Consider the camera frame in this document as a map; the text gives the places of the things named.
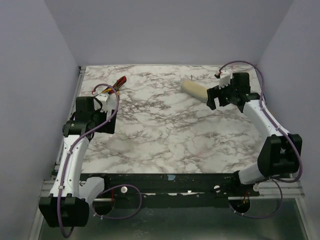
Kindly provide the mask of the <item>beige zippered umbrella case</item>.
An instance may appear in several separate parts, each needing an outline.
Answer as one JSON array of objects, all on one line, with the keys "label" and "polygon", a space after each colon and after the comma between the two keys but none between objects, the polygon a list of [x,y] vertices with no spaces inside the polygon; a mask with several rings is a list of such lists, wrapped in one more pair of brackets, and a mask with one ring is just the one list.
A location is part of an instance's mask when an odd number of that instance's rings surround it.
[{"label": "beige zippered umbrella case", "polygon": [[194,81],[184,81],[181,84],[181,90],[203,103],[206,103],[208,101],[207,89],[204,86],[195,83]]}]

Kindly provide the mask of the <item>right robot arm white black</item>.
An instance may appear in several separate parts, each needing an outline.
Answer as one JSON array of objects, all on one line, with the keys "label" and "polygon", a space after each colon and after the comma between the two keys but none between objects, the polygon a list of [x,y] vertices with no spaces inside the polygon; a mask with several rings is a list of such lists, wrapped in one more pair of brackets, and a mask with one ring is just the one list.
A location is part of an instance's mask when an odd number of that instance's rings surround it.
[{"label": "right robot arm white black", "polygon": [[218,71],[219,83],[207,90],[207,106],[216,109],[232,104],[251,120],[264,144],[257,162],[237,173],[240,184],[252,185],[270,177],[282,177],[300,170],[302,138],[291,134],[272,116],[261,95],[251,91],[247,72]]}]

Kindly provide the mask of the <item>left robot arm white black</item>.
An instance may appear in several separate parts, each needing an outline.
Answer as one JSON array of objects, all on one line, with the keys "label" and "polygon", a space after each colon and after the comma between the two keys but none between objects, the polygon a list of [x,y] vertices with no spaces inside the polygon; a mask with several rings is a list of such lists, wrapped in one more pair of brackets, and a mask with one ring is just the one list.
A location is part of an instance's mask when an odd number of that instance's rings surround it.
[{"label": "left robot arm white black", "polygon": [[120,98],[118,94],[80,96],[75,110],[62,127],[63,149],[55,182],[38,208],[51,228],[84,227],[89,219],[90,206],[105,181],[89,177],[80,184],[85,153],[95,133],[114,134]]}]

